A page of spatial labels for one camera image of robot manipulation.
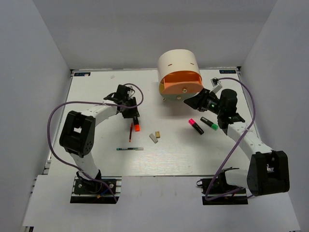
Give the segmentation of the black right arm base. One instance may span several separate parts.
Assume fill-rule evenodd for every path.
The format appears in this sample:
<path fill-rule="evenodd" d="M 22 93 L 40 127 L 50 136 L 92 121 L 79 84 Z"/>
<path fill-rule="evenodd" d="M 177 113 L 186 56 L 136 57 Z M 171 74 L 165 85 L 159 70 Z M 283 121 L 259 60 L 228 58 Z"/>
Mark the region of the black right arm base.
<path fill-rule="evenodd" d="M 202 204 L 203 205 L 247 205 L 247 192 L 246 189 L 240 189 L 237 192 L 226 194 L 227 192 L 233 191 L 237 189 L 237 186 L 220 184 L 219 180 L 216 178 L 214 181 L 210 192 L 207 198 L 217 197 L 220 194 L 225 194 L 223 197 L 216 198 L 211 201 L 206 201 L 206 191 L 208 186 L 211 183 L 212 178 L 202 178 L 196 182 L 198 188 L 201 189 L 201 196 L 202 196 Z"/>

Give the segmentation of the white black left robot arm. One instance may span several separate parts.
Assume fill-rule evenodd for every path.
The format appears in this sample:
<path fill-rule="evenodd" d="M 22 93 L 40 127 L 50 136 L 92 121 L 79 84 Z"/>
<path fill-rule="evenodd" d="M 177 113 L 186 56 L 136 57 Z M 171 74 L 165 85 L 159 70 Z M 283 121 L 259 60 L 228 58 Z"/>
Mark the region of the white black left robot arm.
<path fill-rule="evenodd" d="M 117 90 L 107 95 L 101 102 L 78 101 L 77 104 L 93 104 L 82 112 L 70 111 L 60 135 L 59 144 L 71 155 L 78 176 L 86 180 L 85 187 L 92 193 L 101 190 L 102 181 L 99 168 L 95 165 L 91 150 L 94 146 L 95 129 L 103 121 L 121 114 L 124 119 L 136 121 L 140 116 L 134 93 L 140 88 L 133 83 L 119 85 Z"/>

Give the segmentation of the orange black highlighter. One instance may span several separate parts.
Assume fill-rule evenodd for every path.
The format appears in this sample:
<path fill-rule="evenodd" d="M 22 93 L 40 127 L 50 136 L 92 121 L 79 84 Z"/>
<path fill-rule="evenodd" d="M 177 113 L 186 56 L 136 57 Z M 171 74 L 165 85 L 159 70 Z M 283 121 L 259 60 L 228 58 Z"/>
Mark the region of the orange black highlighter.
<path fill-rule="evenodd" d="M 133 125 L 134 125 L 135 132 L 139 132 L 140 131 L 140 124 L 139 124 L 139 120 L 138 120 L 137 116 L 133 117 Z"/>

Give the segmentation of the green gel pen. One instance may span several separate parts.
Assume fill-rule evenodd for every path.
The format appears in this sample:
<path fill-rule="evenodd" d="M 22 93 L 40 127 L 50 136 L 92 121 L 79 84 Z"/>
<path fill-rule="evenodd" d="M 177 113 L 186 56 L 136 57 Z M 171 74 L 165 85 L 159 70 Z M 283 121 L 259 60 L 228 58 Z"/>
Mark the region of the green gel pen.
<path fill-rule="evenodd" d="M 143 151 L 144 148 L 143 147 L 120 147 L 120 148 L 116 148 L 117 151 Z"/>

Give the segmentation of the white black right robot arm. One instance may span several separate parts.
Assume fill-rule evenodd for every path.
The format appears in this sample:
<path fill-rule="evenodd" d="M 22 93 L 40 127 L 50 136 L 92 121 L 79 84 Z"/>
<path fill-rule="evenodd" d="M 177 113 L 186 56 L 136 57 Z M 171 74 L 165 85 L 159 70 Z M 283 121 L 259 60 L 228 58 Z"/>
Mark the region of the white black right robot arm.
<path fill-rule="evenodd" d="M 217 115 L 219 128 L 239 147 L 250 160 L 249 168 L 221 169 L 215 183 L 225 193 L 235 187 L 248 189 L 253 196 L 288 192 L 290 189 L 288 157 L 263 143 L 237 113 L 237 93 L 224 89 L 218 98 L 215 93 L 202 89 L 184 103 L 200 112 Z"/>

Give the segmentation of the pink black highlighter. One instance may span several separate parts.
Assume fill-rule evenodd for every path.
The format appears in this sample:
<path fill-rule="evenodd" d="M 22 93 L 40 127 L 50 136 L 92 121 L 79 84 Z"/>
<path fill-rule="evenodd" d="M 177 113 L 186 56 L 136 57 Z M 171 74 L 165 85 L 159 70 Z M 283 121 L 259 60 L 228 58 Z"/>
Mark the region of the pink black highlighter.
<path fill-rule="evenodd" d="M 204 130 L 192 118 L 188 122 L 200 135 L 204 133 Z"/>

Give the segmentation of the yellow drawer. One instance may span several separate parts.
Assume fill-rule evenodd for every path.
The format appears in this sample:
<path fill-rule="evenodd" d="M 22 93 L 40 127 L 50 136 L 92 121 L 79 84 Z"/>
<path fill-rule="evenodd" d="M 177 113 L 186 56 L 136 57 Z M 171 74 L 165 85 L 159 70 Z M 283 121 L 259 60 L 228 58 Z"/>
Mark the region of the yellow drawer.
<path fill-rule="evenodd" d="M 159 88 L 158 88 L 159 93 L 162 94 L 164 89 L 165 89 L 164 84 L 160 83 L 160 84 L 159 84 Z"/>

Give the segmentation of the green black highlighter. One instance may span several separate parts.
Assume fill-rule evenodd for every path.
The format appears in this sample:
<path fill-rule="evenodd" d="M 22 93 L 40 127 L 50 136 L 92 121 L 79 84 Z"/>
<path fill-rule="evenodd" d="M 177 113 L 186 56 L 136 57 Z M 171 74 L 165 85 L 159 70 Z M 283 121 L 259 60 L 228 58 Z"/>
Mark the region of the green black highlighter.
<path fill-rule="evenodd" d="M 209 126 L 210 128 L 212 128 L 213 130 L 218 130 L 219 126 L 215 123 L 213 123 L 212 121 L 210 121 L 209 119 L 205 118 L 205 117 L 201 117 L 200 121 L 202 121 L 203 123 L 205 123 L 207 126 Z"/>

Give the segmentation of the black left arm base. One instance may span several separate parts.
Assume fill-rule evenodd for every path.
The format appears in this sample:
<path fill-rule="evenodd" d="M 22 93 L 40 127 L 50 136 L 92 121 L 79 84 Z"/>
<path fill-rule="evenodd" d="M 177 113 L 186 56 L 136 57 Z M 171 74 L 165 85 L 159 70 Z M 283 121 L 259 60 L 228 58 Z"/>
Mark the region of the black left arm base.
<path fill-rule="evenodd" d="M 101 177 L 114 193 L 117 200 L 121 194 L 121 177 Z M 85 184 L 77 176 L 74 178 L 73 187 L 71 191 L 70 203 L 83 204 L 116 204 L 116 201 L 108 190 L 108 188 L 100 183 L 94 186 Z"/>

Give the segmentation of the grey bottom drawer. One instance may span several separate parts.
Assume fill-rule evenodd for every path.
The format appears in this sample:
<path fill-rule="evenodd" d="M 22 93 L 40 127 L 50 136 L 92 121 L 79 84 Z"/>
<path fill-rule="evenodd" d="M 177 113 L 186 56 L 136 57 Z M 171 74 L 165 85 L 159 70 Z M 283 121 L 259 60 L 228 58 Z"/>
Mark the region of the grey bottom drawer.
<path fill-rule="evenodd" d="M 184 101 L 195 96 L 195 93 L 161 94 L 165 101 Z"/>

